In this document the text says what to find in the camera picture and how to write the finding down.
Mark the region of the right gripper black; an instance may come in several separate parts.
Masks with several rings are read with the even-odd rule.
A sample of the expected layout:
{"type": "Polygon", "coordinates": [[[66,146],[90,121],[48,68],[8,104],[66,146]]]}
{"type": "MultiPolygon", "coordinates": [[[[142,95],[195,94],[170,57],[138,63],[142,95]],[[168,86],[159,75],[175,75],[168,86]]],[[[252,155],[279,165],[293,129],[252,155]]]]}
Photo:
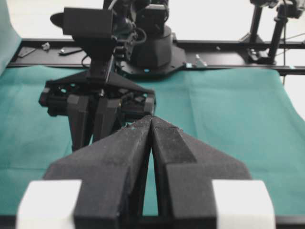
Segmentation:
{"type": "Polygon", "coordinates": [[[126,123],[124,116],[154,115],[156,97],[154,90],[119,75],[111,57],[92,61],[85,71],[46,81],[39,104],[51,116],[68,115],[72,151],[76,151],[90,143],[92,134],[97,142],[119,130],[126,123]],[[98,106],[94,129],[90,102],[92,108],[98,106]]]}

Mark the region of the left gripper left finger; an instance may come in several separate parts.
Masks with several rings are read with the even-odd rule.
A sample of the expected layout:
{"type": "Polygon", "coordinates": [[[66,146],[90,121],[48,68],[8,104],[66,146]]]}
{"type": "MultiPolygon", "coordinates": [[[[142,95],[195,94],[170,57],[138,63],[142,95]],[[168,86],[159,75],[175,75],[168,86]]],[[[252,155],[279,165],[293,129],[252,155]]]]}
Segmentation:
{"type": "Polygon", "coordinates": [[[45,180],[80,179],[73,213],[78,229],[120,229],[142,215],[150,115],[50,164],[45,180]]]}

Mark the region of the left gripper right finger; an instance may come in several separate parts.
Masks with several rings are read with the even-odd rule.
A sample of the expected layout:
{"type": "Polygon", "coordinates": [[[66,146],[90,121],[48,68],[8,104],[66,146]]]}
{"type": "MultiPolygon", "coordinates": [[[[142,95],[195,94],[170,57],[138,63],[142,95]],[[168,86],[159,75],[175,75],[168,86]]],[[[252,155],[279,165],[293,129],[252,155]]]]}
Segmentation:
{"type": "Polygon", "coordinates": [[[212,180],[250,180],[245,164],[156,116],[151,134],[159,215],[173,229],[216,228],[212,180]]]}

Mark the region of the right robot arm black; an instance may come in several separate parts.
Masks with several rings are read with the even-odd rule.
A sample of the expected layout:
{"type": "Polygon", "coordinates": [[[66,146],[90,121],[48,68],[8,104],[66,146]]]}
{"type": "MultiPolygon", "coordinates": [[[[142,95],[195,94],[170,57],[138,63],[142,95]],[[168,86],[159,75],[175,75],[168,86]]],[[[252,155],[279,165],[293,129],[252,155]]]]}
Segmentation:
{"type": "Polygon", "coordinates": [[[101,9],[65,7],[50,17],[91,60],[85,71],[47,81],[39,98],[50,116],[68,118],[73,151],[154,114],[154,90],[125,75],[165,75],[185,64],[168,18],[166,0],[106,0],[101,9]]]}

